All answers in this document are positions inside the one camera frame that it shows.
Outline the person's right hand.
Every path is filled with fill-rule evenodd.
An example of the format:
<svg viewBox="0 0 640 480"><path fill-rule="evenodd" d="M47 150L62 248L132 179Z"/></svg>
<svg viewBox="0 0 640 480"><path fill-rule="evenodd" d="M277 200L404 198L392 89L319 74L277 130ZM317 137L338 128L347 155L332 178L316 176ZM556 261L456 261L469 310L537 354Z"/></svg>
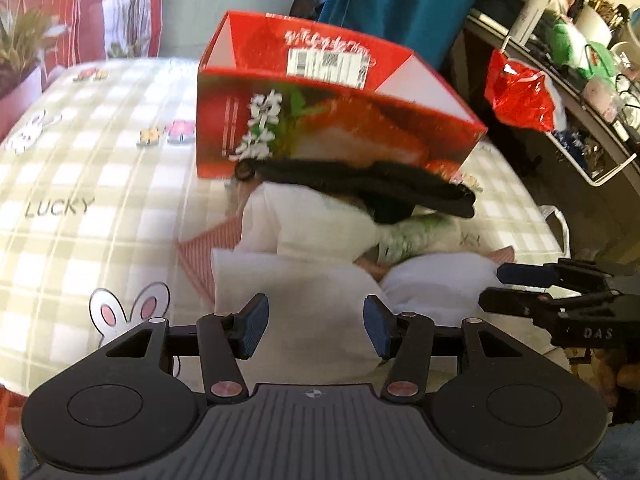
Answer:
<svg viewBox="0 0 640 480"><path fill-rule="evenodd" d="M616 408L623 389L639 390L639 360L623 350L567 349L573 375L586 382L608 408Z"/></svg>

